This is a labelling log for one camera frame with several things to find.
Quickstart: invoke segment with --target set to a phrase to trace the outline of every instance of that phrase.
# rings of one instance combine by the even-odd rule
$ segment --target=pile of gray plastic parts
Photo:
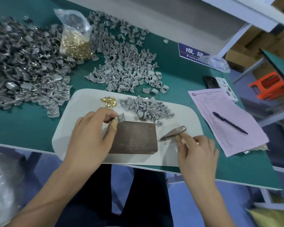
[[[59,106],[70,99],[67,74],[83,61],[59,54],[59,25],[40,29],[29,17],[24,21],[0,21],[0,108],[31,101],[46,108],[48,117],[59,117]]]
[[[154,69],[158,68],[157,63],[153,63],[157,55],[150,53],[149,49],[142,49],[139,52],[136,48],[136,45],[143,46],[141,40],[145,39],[145,35],[149,33],[148,30],[139,31],[137,27],[128,22],[103,12],[91,12],[87,20],[93,27],[91,51],[92,53],[103,53],[105,57],[105,65],[99,65],[98,69],[95,68],[89,76],[86,76],[88,80],[94,83],[106,83],[108,91],[130,91],[131,93],[134,93],[136,86],[145,81],[153,87],[149,92],[166,93],[168,86],[160,81],[161,72],[154,72]],[[117,38],[112,34],[114,30],[121,31]],[[126,36],[133,44],[126,42]]]
[[[121,106],[125,110],[131,110],[139,116],[141,120],[153,121],[157,126],[162,126],[160,119],[172,118],[174,113],[168,109],[162,101],[156,101],[154,97],[141,98],[137,96],[135,99],[120,99]]]

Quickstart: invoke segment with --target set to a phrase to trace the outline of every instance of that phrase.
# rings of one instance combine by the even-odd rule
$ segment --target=black phone
[[[204,76],[203,80],[207,88],[220,88],[216,78],[212,76]]]

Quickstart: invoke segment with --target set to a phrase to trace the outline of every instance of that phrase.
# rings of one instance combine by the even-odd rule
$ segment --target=person
[[[173,226],[162,172],[136,169],[122,214],[111,213],[111,165],[102,162],[117,132],[116,116],[112,109],[99,108],[77,120],[61,166],[8,227]],[[102,138],[103,122],[110,125]],[[205,226],[236,226],[215,184],[215,142],[185,133],[176,139],[179,168]]]

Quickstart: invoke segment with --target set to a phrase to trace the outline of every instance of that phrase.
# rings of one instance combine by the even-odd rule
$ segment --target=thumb
[[[180,163],[184,161],[186,158],[186,150],[182,142],[182,137],[177,135],[176,140],[177,140],[177,145],[178,145],[178,164],[180,165]]]
[[[109,151],[111,149],[111,146],[113,145],[113,141],[115,138],[115,135],[117,133],[117,125],[118,125],[118,120],[117,119],[113,119],[108,128],[107,131],[103,137],[103,143],[104,146],[106,147],[106,149]]]

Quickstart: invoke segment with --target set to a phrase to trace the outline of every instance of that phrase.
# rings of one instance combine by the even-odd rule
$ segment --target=hand
[[[176,139],[179,168],[192,195],[198,194],[199,191],[210,193],[216,189],[219,150],[215,149],[215,142],[204,135],[192,138],[185,133]]]
[[[103,139],[102,124],[115,116],[114,110],[101,107],[77,120],[63,161],[68,169],[89,178],[99,168],[113,144],[118,120],[110,122]]]

